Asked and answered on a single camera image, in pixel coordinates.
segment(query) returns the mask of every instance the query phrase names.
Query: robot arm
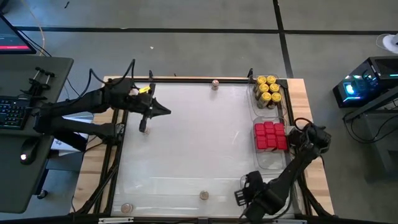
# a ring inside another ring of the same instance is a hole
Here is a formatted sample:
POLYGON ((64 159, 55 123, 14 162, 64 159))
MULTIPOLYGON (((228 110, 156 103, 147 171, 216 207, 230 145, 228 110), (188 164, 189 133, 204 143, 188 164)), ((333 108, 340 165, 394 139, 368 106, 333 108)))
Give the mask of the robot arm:
POLYGON ((259 171, 250 172, 244 188, 235 192, 237 204, 248 205, 243 215, 252 223, 259 223, 265 214, 274 215, 284 207, 298 176, 314 159, 329 150, 331 136, 324 127, 309 123, 303 129, 293 129, 288 139, 290 145, 300 150, 279 177, 264 183, 259 171))
POLYGON ((62 116, 84 111, 103 113, 108 108, 128 110, 142 114, 139 130, 144 132, 148 118, 171 113, 170 110, 159 104, 156 98, 153 98, 155 83, 149 85, 147 92, 130 95, 133 86, 132 78, 109 79, 104 87, 88 92, 77 99, 46 103, 35 114, 34 129, 39 133, 53 135, 72 147, 84 151, 86 139, 75 132, 93 134, 105 143, 114 144, 117 141, 115 125, 111 123, 87 124, 68 120, 62 116))

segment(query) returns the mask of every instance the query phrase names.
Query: black desk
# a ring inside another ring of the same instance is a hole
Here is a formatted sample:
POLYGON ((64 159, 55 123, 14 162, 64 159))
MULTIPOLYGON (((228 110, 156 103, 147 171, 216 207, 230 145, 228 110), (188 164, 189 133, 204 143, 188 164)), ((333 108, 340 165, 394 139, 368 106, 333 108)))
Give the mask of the black desk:
MULTIPOLYGON (((42 94, 48 102, 56 102, 72 67, 71 58, 38 57, 28 55, 0 55, 0 95, 17 96, 20 90, 30 87, 28 78, 35 75, 35 67, 53 72, 50 90, 42 94)), ((39 79, 45 82, 46 76, 39 79)), ((28 119, 23 131, 0 129, 0 212, 23 213, 45 169, 47 156, 53 141, 43 136, 36 160, 31 165, 19 162, 22 143, 28 136, 38 136, 32 129, 34 118, 28 119)))

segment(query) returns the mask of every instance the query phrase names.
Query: concrete floor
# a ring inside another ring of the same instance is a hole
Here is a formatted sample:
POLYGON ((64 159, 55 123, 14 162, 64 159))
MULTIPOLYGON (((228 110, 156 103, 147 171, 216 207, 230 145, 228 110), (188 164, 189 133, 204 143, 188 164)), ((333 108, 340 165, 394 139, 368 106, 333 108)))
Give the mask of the concrete floor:
MULTIPOLYGON (((276 29, 272 0, 148 0, 148 1, 27 1, 43 26, 276 29)), ((15 26, 36 26, 19 1, 6 15, 15 26)), ((279 0, 285 29, 396 30, 395 0, 279 0)), ((38 32, 26 32, 41 43, 38 32)), ((246 76, 258 73, 286 77, 276 34, 144 34, 46 32, 46 49, 71 57, 70 80, 77 91, 85 87, 88 69, 101 76, 121 74, 137 58, 136 74, 171 76, 246 76)), ((335 213, 343 218, 396 222, 398 184, 367 184, 373 165, 370 147, 349 138, 331 89, 369 56, 391 55, 375 45, 373 35, 286 35, 295 78, 304 78, 314 122, 333 136, 325 155, 326 176, 335 213)), ((98 88, 93 82, 90 89, 98 88)), ((46 185, 52 197, 32 200, 22 215, 0 219, 61 215, 69 212, 77 175, 57 171, 46 185)))

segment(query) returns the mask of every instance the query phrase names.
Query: clear plastic container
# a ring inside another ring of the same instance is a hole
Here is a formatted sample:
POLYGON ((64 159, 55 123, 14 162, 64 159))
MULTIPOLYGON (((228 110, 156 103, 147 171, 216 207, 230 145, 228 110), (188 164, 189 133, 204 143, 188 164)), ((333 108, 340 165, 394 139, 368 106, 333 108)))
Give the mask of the clear plastic container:
POLYGON ((256 117, 277 118, 277 117, 281 116, 278 114, 278 107, 275 107, 274 109, 269 109, 266 107, 264 109, 260 109, 257 107, 256 94, 253 92, 253 89, 256 86, 257 77, 260 77, 260 76, 268 77, 270 75, 273 75, 273 74, 252 75, 249 77, 248 89, 246 91, 246 94, 248 95, 249 106, 252 108, 256 117))
MULTIPOLYGON (((255 124, 261 124, 266 121, 272 121, 276 123, 284 123, 285 133, 287 124, 285 124, 282 118, 263 118, 258 117, 253 121, 253 127, 255 124)), ((256 149, 256 143, 254 140, 254 131, 252 130, 252 150, 254 154, 254 166, 262 174, 276 174, 281 173, 286 167, 286 154, 288 151, 258 151, 256 149)))

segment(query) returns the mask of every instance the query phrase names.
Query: monitor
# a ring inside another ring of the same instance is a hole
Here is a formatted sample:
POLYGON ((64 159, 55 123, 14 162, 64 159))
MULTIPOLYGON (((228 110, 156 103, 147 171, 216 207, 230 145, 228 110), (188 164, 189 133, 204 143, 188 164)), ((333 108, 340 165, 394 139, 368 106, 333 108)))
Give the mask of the monitor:
POLYGON ((0 15, 0 54, 36 54, 36 50, 0 15))

